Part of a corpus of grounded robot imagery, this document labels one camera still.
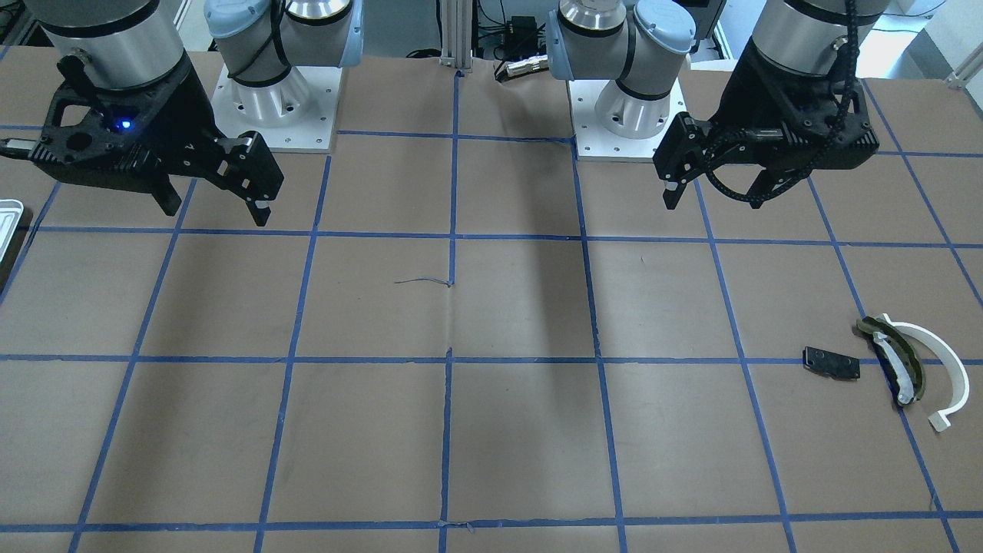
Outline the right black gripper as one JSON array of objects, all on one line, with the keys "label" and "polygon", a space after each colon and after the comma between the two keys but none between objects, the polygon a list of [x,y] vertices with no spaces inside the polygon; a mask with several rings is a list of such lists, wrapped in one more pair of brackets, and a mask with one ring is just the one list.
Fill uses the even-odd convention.
[{"label": "right black gripper", "polygon": [[266,227],[284,182],[263,136],[225,136],[190,57],[154,83],[102,90],[80,56],[62,57],[63,83],[53,95],[29,160],[64,184],[154,197],[174,217],[182,198],[173,175],[199,178],[236,195],[257,227]]}]

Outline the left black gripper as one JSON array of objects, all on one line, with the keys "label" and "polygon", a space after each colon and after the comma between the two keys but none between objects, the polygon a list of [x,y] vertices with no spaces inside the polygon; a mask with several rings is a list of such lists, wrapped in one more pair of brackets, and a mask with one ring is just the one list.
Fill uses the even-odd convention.
[{"label": "left black gripper", "polygon": [[816,164],[822,171],[859,167],[880,147],[870,123],[864,92],[854,81],[853,97],[842,130],[834,131],[845,91],[849,45],[833,50],[832,66],[818,75],[798,74],[773,63],[750,42],[724,88],[720,106],[707,121],[687,112],[674,116],[654,154],[654,167],[663,179],[664,206],[677,209],[682,179],[722,164],[765,167],[749,188],[751,207],[761,207],[777,187],[773,175],[799,171],[824,144],[829,149]]}]

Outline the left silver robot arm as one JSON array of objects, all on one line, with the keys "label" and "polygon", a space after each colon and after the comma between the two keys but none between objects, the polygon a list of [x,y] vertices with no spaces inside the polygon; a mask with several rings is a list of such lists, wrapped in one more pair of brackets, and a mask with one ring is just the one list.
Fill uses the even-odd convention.
[{"label": "left silver robot arm", "polygon": [[769,1],[706,121],[668,114],[696,42],[692,15],[674,1],[561,1],[545,26],[552,76],[601,80],[594,109],[615,135],[666,135],[654,151],[673,210],[705,177],[758,209],[813,171],[850,171],[880,141],[856,70],[885,1]]}]

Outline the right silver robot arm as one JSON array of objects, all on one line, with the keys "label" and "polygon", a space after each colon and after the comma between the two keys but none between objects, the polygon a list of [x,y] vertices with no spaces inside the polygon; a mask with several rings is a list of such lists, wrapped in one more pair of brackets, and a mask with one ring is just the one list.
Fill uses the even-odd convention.
[{"label": "right silver robot arm", "polygon": [[207,1],[233,104],[248,129],[228,137],[172,18],[158,1],[28,1],[61,54],[63,83],[36,141],[4,139],[2,154],[78,186],[147,194],[173,216],[173,175],[206,179],[270,217],[284,176],[261,128],[308,109],[302,66],[362,58],[358,1]]}]

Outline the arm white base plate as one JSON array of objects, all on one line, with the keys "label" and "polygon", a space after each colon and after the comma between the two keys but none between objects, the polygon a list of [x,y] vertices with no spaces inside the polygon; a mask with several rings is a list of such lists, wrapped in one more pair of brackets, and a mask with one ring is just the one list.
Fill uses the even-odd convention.
[{"label": "arm white base plate", "polygon": [[228,137],[263,136],[274,153],[329,154],[344,70],[295,67],[280,83],[251,88],[222,67],[211,98],[215,123]]},{"label": "arm white base plate", "polygon": [[678,80],[666,97],[632,97],[614,80],[568,82],[577,155],[583,161],[647,162],[686,109]]}]

